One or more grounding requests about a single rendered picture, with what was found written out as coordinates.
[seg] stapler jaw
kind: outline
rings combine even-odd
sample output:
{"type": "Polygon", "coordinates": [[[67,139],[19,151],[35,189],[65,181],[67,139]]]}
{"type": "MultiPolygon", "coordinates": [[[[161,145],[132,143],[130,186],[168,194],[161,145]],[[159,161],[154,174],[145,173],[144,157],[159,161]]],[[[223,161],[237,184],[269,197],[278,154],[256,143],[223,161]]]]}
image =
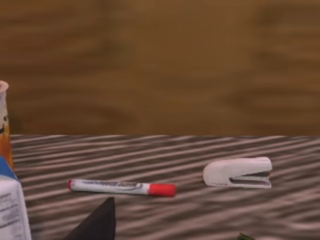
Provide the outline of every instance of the stapler jaw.
{"type": "Polygon", "coordinates": [[[218,160],[205,166],[203,181],[207,186],[270,189],[271,170],[268,157],[218,160]]]}

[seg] dry erase marker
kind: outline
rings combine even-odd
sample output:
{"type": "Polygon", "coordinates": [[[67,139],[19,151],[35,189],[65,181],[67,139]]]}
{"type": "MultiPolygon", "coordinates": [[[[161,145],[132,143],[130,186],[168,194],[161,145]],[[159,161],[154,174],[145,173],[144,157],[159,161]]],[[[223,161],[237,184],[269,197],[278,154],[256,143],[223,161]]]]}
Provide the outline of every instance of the dry erase marker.
{"type": "Polygon", "coordinates": [[[176,186],[174,184],[125,181],[72,179],[68,182],[68,188],[75,192],[134,194],[162,197],[173,197],[176,194],[176,186]]]}

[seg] blue and white carton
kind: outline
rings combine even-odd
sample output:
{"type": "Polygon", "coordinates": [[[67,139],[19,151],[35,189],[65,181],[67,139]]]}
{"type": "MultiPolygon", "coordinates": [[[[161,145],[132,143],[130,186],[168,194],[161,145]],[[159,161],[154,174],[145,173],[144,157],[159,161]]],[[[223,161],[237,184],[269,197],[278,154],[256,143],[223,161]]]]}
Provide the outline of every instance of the blue and white carton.
{"type": "Polygon", "coordinates": [[[32,240],[21,183],[1,156],[0,240],[32,240]]]}

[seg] wooden panel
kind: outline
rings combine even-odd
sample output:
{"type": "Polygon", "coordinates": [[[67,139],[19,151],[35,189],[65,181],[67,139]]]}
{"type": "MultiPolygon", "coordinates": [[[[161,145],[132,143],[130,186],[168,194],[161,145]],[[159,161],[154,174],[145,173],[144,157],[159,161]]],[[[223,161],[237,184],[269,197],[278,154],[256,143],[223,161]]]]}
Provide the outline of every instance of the wooden panel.
{"type": "Polygon", "coordinates": [[[306,2],[3,1],[12,131],[314,134],[318,16],[306,2]]]}

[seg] table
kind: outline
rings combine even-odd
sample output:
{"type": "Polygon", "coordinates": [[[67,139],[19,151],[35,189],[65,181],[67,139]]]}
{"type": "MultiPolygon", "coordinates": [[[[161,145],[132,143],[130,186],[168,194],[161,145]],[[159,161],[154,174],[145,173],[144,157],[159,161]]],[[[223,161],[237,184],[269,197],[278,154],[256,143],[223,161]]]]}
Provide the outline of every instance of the table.
{"type": "Polygon", "coordinates": [[[117,240],[319,240],[320,137],[14,135],[33,240],[60,240],[107,197],[117,240]],[[270,157],[272,189],[206,187],[218,159],[270,157]],[[176,183],[174,198],[69,192],[71,178],[176,183]]]}

